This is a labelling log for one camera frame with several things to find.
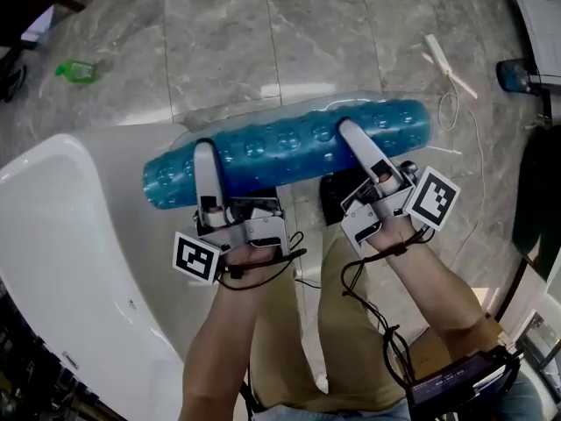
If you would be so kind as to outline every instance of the leg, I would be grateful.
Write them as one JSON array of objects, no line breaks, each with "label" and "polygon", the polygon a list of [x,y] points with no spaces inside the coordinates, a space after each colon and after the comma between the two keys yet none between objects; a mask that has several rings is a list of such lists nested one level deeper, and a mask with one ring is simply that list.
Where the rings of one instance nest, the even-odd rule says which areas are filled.
[{"label": "leg", "polygon": [[294,271],[291,265],[267,284],[253,334],[252,386],[267,408],[277,404],[303,408],[323,394],[314,383],[302,348]]},{"label": "leg", "polygon": [[[323,248],[318,317],[330,388],[327,410],[384,410],[405,393],[386,369],[382,336],[368,319],[366,310],[359,301],[342,296],[341,269],[356,260],[357,255],[339,225],[324,232]],[[365,299],[366,285],[365,272],[354,289]]]}]

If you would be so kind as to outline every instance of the forearm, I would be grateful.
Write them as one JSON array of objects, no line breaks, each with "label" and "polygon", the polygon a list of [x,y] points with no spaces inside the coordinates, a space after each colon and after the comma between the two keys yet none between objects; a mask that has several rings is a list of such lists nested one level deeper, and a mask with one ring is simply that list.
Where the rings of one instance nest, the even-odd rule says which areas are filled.
[{"label": "forearm", "polygon": [[496,346],[496,336],[472,289],[426,245],[387,258],[417,307],[447,345],[452,359]]},{"label": "forearm", "polygon": [[260,295],[261,289],[219,287],[185,361],[181,419],[231,419],[249,363]]}]

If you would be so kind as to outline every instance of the person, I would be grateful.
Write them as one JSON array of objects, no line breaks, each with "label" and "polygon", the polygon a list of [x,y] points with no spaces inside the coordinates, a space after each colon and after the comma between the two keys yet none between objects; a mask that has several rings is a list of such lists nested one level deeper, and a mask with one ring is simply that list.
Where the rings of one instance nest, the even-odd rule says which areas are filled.
[{"label": "person", "polygon": [[[381,252],[414,233],[409,218],[390,218],[367,241]],[[272,248],[246,245],[229,253],[226,260],[230,264],[260,263],[272,254]],[[267,408],[253,417],[257,421],[409,420],[404,390],[383,360],[382,336],[362,304],[342,296],[341,270],[356,259],[339,224],[324,230],[318,330],[328,394],[316,387],[302,349],[291,267],[255,289],[219,287],[185,360],[180,420],[231,420],[250,363],[253,393]],[[496,332],[471,288],[426,244],[411,245],[406,253],[387,257],[387,263],[445,343],[452,360],[497,346]],[[263,282],[284,265],[254,269],[241,282],[225,275],[225,283],[240,287]],[[366,299],[366,273],[354,291]],[[489,419],[543,419],[536,391],[522,372],[512,389],[489,410]]]}]

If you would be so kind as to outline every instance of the green bottle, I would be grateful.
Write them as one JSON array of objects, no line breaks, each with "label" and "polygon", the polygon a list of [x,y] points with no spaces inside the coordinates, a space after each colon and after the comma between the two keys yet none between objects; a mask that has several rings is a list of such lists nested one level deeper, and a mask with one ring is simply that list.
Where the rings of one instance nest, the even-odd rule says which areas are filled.
[{"label": "green bottle", "polygon": [[56,68],[54,74],[63,75],[70,82],[94,82],[96,66],[88,62],[66,60]]}]

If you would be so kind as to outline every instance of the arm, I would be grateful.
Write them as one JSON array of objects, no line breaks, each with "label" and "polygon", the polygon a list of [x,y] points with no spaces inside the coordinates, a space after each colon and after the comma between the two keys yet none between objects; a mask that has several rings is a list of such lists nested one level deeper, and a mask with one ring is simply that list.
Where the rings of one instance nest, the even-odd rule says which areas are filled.
[{"label": "arm", "polygon": [[[229,254],[228,262],[258,263],[269,260],[273,251],[242,246]],[[263,281],[266,276],[264,269],[258,268],[237,282],[229,276],[223,279],[232,287],[245,287]],[[232,420],[249,364],[262,289],[235,291],[219,286],[209,315],[185,360],[180,421]]]},{"label": "arm", "polygon": [[[378,251],[409,239],[415,230],[410,219],[389,219],[368,241]],[[475,349],[497,346],[497,336],[472,289],[453,274],[426,245],[408,246],[387,263],[405,285],[417,307],[446,344],[452,360]]]}]

